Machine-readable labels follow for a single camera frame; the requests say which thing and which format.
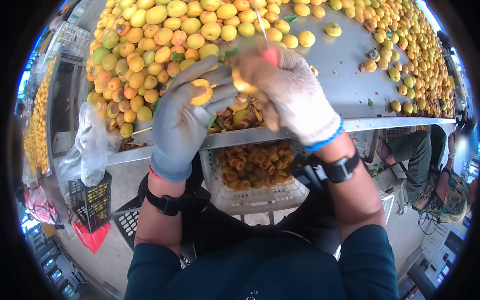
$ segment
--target concrete floor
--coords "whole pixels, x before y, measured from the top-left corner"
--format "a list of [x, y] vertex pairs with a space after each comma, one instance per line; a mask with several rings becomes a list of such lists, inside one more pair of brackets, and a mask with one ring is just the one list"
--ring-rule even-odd
[[[78, 20], [77, 25], [85, 30], [94, 32], [99, 12], [104, 9], [105, 2], [106, 0], [92, 0], [85, 13]], [[454, 129], [452, 124], [446, 124], [442, 127], [447, 134]], [[444, 164], [446, 163], [447, 155], [448, 151], [445, 153]], [[375, 163], [379, 163], [378, 157], [375, 158], [372, 165]], [[107, 171], [113, 176], [111, 197], [112, 212], [136, 196], [138, 185], [148, 171], [148, 164], [149, 161], [144, 160], [110, 166], [107, 168]], [[461, 168], [462, 162], [456, 162], [454, 169], [458, 174], [460, 174]], [[382, 191], [387, 190], [391, 187], [394, 178], [395, 177], [391, 171], [382, 173], [379, 176], [379, 180], [376, 182], [377, 188]], [[387, 233], [395, 255], [397, 270], [400, 270], [407, 257], [418, 248], [419, 245], [421, 245], [425, 235], [420, 228], [417, 227], [417, 212], [409, 209], [403, 216], [398, 216], [395, 214], [396, 209], [396, 204], [394, 204], [387, 224]], [[275, 212], [275, 223], [279, 222], [283, 216], [288, 215], [294, 210], [295, 209]], [[247, 215], [245, 216], [245, 222], [249, 225], [266, 225], [269, 224], [269, 217], [267, 213]], [[111, 221], [110, 224], [110, 231], [96, 254], [93, 254], [89, 249], [83, 246], [78, 238], [60, 239], [62, 240], [68, 254], [82, 267], [82, 269], [88, 272], [100, 283], [108, 282], [123, 294], [127, 287], [127, 271], [133, 253], [113, 221]]]

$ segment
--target green leaf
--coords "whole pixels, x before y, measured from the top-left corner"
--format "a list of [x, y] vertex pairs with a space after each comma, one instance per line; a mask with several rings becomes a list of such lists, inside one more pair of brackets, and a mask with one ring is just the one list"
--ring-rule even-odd
[[156, 112], [156, 108], [158, 107], [158, 104], [160, 103], [160, 98], [158, 98], [156, 101], [155, 101], [155, 104], [153, 104], [153, 115], [155, 115], [155, 112]]
[[172, 61], [182, 62], [185, 60], [185, 55], [183, 53], [173, 52], [172, 56], [173, 56]]
[[225, 56], [235, 56], [239, 53], [239, 50], [237, 48], [234, 48], [232, 51], [225, 51]]
[[300, 20], [294, 14], [288, 14], [285, 17], [283, 17], [283, 19], [289, 23], [295, 22], [296, 20]]
[[221, 63], [225, 63], [225, 61], [227, 60], [227, 57], [225, 55], [220, 55], [218, 56], [218, 61], [221, 62]]
[[209, 130], [212, 127], [213, 122], [215, 122], [215, 120], [216, 120], [216, 114], [208, 121], [207, 130]]

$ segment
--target hand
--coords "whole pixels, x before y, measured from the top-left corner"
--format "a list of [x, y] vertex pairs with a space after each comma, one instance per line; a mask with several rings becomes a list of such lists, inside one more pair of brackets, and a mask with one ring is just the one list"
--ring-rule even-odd
[[340, 134], [342, 120], [325, 98], [305, 59], [293, 51], [278, 50], [279, 68], [263, 60], [258, 50], [232, 59], [243, 79], [268, 95], [281, 118], [308, 150], [316, 151]]
[[[168, 91], [161, 97], [152, 125], [155, 151], [150, 165], [157, 175], [171, 181], [187, 180], [192, 172], [192, 159], [207, 134], [206, 125], [214, 113], [235, 102], [237, 90], [233, 87], [231, 68], [217, 64], [215, 55], [196, 62], [173, 79]], [[211, 99], [202, 106], [190, 104], [196, 87], [190, 81], [203, 78], [213, 89]]]
[[448, 136], [448, 158], [451, 158], [452, 160], [455, 160], [455, 139], [456, 133], [452, 132]]

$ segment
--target red beaded bracelet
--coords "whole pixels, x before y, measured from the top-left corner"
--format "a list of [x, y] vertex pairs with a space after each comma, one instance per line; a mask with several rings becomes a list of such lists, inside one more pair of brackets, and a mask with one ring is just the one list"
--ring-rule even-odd
[[164, 180], [163, 178], [161, 178], [160, 176], [158, 176], [155, 172], [153, 172], [151, 165], [148, 165], [148, 170], [149, 170], [151, 176], [153, 176], [153, 177], [155, 177], [155, 178], [160, 178], [161, 180]]

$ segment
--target red plastic bag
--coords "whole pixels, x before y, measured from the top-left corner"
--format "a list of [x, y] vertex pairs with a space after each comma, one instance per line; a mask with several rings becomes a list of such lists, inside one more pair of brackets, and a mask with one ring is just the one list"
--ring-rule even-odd
[[102, 245], [105, 236], [107, 236], [107, 233], [110, 230], [110, 223], [106, 223], [99, 229], [95, 230], [92, 234], [88, 232], [88, 229], [82, 224], [79, 219], [74, 222], [73, 228], [78, 238], [80, 239], [80, 242], [82, 242], [85, 247], [90, 249], [93, 254], [95, 254], [98, 251], [98, 248], [100, 248], [100, 246]]

